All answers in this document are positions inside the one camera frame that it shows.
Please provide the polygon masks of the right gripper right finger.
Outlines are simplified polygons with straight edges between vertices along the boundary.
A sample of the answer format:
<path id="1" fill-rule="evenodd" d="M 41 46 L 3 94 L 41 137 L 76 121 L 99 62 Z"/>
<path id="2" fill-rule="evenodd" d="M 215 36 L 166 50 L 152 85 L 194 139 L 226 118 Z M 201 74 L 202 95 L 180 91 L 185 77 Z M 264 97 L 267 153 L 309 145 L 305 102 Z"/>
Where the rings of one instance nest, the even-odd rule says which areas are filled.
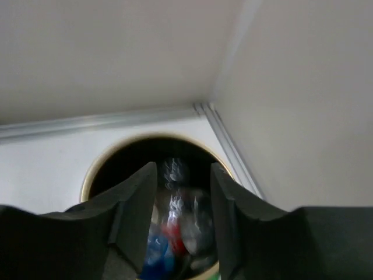
<path id="1" fill-rule="evenodd" d="M 302 206 L 290 212 L 210 168 L 222 279 L 371 279 L 372 208 Z"/>

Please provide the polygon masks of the dark blue gold-rimmed bin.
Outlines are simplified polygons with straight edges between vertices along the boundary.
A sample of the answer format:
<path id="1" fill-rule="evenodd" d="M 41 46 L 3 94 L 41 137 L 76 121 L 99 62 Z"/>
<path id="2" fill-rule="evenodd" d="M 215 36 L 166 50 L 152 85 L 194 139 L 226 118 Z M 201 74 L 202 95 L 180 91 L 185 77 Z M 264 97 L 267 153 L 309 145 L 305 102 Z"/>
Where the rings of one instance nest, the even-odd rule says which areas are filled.
<path id="1" fill-rule="evenodd" d="M 93 162 L 83 181 L 81 199 L 88 201 L 115 187 L 150 162 L 157 166 L 158 188 L 158 169 L 166 158 L 184 160 L 190 172 L 186 188 L 198 188 L 209 195 L 211 165 L 217 163 L 226 173 L 229 173 L 222 161 L 201 145 L 168 134 L 138 136 L 108 148 Z M 149 231 L 162 232 L 159 211 L 156 207 L 157 188 Z M 217 279 L 219 277 L 215 230 L 214 246 L 209 252 L 202 255 L 189 253 L 176 255 L 173 250 L 173 254 L 174 270 L 168 279 Z"/>

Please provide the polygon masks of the clear bottle red label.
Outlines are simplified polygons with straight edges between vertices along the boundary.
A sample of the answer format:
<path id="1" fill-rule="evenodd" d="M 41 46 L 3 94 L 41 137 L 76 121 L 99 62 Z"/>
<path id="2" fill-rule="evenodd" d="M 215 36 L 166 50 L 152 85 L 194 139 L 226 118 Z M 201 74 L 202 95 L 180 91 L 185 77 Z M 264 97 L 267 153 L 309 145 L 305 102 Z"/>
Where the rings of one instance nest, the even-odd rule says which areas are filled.
<path id="1" fill-rule="evenodd" d="M 180 187 L 157 194 L 156 207 L 162 232 L 174 253 L 202 255 L 214 246 L 210 195 L 198 188 Z"/>

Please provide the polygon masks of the large crushed clear bottle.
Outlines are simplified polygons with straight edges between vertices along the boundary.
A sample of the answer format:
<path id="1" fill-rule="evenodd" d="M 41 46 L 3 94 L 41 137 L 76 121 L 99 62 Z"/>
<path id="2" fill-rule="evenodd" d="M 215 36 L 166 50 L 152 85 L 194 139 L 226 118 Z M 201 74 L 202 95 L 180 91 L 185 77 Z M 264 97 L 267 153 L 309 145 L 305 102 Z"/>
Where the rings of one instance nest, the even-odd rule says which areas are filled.
<path id="1" fill-rule="evenodd" d="M 177 224 L 184 207 L 185 187 L 189 179 L 189 167 L 181 158 L 168 157 L 161 162 L 158 169 L 156 205 L 162 223 Z"/>

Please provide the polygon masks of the crushed blue label bottle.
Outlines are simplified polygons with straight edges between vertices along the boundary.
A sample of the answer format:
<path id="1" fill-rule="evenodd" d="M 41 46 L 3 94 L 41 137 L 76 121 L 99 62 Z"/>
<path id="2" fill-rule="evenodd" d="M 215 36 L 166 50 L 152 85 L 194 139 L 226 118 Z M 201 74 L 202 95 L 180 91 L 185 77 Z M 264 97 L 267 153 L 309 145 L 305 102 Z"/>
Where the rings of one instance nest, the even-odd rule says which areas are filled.
<path id="1" fill-rule="evenodd" d="M 139 279 L 168 279 L 174 270 L 171 243 L 162 232 L 149 231 L 146 255 Z"/>

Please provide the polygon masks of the aluminium frame rail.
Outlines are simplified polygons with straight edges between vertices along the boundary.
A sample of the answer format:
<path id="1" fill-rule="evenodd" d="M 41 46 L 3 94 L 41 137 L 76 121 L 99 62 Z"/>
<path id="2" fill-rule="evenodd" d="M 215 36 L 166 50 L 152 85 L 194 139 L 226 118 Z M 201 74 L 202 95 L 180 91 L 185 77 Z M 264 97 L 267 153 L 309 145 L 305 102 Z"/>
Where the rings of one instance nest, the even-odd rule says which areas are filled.
<path id="1" fill-rule="evenodd" d="M 1 126 L 1 202 L 33 211 L 81 197 L 94 160 L 123 141 L 168 134 L 201 145 L 247 190 L 260 194 L 219 115 L 206 103 Z"/>

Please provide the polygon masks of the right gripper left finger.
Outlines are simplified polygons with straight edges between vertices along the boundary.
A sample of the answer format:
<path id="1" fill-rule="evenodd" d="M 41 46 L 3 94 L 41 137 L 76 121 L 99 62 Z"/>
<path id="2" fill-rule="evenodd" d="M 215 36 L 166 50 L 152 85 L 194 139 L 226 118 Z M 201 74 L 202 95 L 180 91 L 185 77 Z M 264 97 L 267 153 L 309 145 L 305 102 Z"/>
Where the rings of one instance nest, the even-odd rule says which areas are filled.
<path id="1" fill-rule="evenodd" d="M 157 188 L 150 162 L 64 212 L 1 206 L 2 279 L 135 279 L 146 255 Z"/>

